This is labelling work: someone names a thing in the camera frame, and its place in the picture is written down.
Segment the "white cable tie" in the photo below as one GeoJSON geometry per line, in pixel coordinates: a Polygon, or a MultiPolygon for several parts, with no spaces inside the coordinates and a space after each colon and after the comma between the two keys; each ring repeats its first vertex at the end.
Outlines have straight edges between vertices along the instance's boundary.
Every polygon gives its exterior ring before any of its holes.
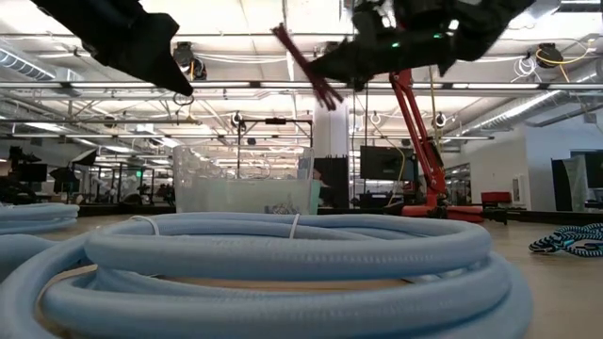
{"type": "Polygon", "coordinates": [[[148,217],[143,217],[143,216],[133,216],[130,219],[149,222],[151,224],[151,226],[153,226],[153,231],[155,232],[155,235],[161,235],[159,233],[159,225],[157,225],[157,222],[155,220],[148,218],[148,217]]]}
{"type": "Polygon", "coordinates": [[[291,226],[291,233],[289,233],[289,239],[293,239],[295,236],[295,230],[298,228],[298,221],[300,220],[300,214],[296,214],[293,219],[293,226],[291,226]]]}

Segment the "coiled hose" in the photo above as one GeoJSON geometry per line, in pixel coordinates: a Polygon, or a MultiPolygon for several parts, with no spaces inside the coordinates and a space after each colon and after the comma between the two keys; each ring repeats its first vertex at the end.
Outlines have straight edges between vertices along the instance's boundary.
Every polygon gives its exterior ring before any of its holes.
{"type": "Polygon", "coordinates": [[[0,286],[0,338],[55,338],[34,319],[37,298],[58,272],[88,260],[96,272],[56,283],[41,298],[47,318],[86,338],[521,338],[531,319],[530,290],[490,249],[482,227],[450,220],[223,213],[132,219],[59,243],[16,269],[0,286]],[[416,283],[276,293],[154,275],[416,283]]]}
{"type": "Polygon", "coordinates": [[[564,250],[584,258],[603,257],[603,243],[587,243],[575,246],[583,240],[603,241],[603,223],[590,224],[584,227],[561,227],[553,235],[544,237],[530,244],[535,253],[553,253],[564,250]]]}
{"type": "Polygon", "coordinates": [[[76,223],[78,211],[77,205],[63,203],[0,206],[0,235],[62,230],[76,223]]]}

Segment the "yellow cable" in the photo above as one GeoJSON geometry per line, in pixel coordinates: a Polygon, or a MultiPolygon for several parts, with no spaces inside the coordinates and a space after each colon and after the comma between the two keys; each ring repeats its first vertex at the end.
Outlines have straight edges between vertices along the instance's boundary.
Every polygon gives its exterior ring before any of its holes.
{"type": "Polygon", "coordinates": [[[563,67],[563,65],[559,65],[559,69],[562,70],[563,77],[565,78],[565,81],[567,81],[568,83],[570,83],[571,81],[569,81],[569,76],[567,76],[567,72],[565,71],[565,68],[563,67]]]}
{"type": "Polygon", "coordinates": [[[591,51],[589,51],[590,48],[591,48],[591,43],[588,42],[587,47],[586,47],[586,51],[584,52],[584,54],[582,56],[579,56],[577,58],[574,58],[574,59],[571,59],[571,60],[568,60],[568,61],[553,61],[553,60],[545,59],[545,58],[543,58],[543,57],[540,56],[540,52],[543,51],[542,49],[539,49],[538,51],[536,51],[536,57],[538,57],[539,59],[541,59],[544,62],[549,63],[551,65],[569,65],[569,64],[574,63],[576,61],[580,61],[580,60],[584,59],[586,56],[588,56],[588,54],[591,52],[591,51]]]}
{"type": "Polygon", "coordinates": [[[379,127],[377,127],[377,125],[373,121],[370,121],[370,123],[373,124],[373,126],[375,127],[375,130],[377,130],[377,132],[379,132],[381,137],[384,138],[387,142],[389,142],[389,144],[392,145],[402,155],[402,167],[399,169],[398,181],[394,185],[394,189],[392,189],[392,197],[389,199],[389,202],[387,203],[387,205],[389,206],[390,204],[392,204],[394,197],[396,197],[396,192],[398,191],[399,183],[402,182],[402,175],[404,174],[404,167],[406,166],[406,154],[404,154],[404,152],[398,146],[396,146],[396,144],[394,144],[389,138],[385,137],[383,135],[383,133],[381,132],[381,130],[379,129],[379,127]]]}

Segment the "white wall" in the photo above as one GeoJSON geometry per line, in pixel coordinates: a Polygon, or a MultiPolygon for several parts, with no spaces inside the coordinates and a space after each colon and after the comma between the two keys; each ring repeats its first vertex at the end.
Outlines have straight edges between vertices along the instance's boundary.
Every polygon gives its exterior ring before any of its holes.
{"type": "MultiPolygon", "coordinates": [[[[511,192],[513,178],[525,177],[528,187],[528,163],[526,161],[526,138],[523,128],[512,132],[497,133],[494,140],[470,141],[460,154],[444,158],[446,168],[462,164],[471,167],[471,198],[481,203],[482,192],[511,192]]],[[[525,189],[526,208],[530,206],[530,192],[525,189]]]]}
{"type": "Polygon", "coordinates": [[[603,149],[603,132],[576,117],[543,128],[526,128],[530,162],[531,206],[537,211],[555,211],[552,159],[566,159],[572,151],[603,149]]]}
{"type": "MultiPolygon", "coordinates": [[[[603,125],[603,112],[598,118],[603,125]]],[[[445,154],[444,163],[446,168],[470,164],[474,203],[481,202],[482,192],[511,192],[513,178],[523,175],[524,207],[555,211],[551,160],[569,158],[572,151],[593,150],[603,150],[603,131],[576,117],[543,128],[515,127],[495,134],[492,141],[470,141],[460,154],[445,154]]]]}

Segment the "red robotic arm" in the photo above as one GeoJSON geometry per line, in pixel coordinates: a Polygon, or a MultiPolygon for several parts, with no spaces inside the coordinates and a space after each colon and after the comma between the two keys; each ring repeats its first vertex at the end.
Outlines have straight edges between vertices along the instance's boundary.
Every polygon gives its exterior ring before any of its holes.
{"type": "MultiPolygon", "coordinates": [[[[295,46],[285,27],[280,24],[272,29],[274,36],[283,44],[283,46],[295,58],[300,68],[303,70],[308,80],[314,88],[317,100],[322,105],[326,105],[329,110],[335,110],[336,103],[343,102],[339,95],[326,80],[314,75],[308,66],[308,60],[302,55],[295,46]]],[[[480,222],[481,208],[477,207],[448,207],[438,206],[438,197],[446,192],[445,174],[442,169],[442,159],[435,144],[427,134],[425,123],[421,118],[421,113],[416,105],[415,95],[411,89],[412,70],[403,70],[399,73],[390,73],[389,81],[396,93],[400,110],[408,127],[413,145],[415,146],[416,157],[423,169],[427,183],[427,201],[421,206],[404,206],[402,214],[406,217],[428,217],[454,218],[460,220],[480,222]]]]}
{"type": "Polygon", "coordinates": [[[429,207],[434,207],[437,205],[438,195],[446,193],[446,181],[444,171],[442,170],[442,159],[435,144],[427,134],[425,123],[423,123],[423,119],[421,118],[421,112],[416,105],[415,95],[411,89],[412,81],[411,70],[389,74],[389,82],[396,93],[399,108],[402,111],[406,127],[415,146],[416,158],[425,175],[425,182],[427,184],[426,204],[429,207]]]}

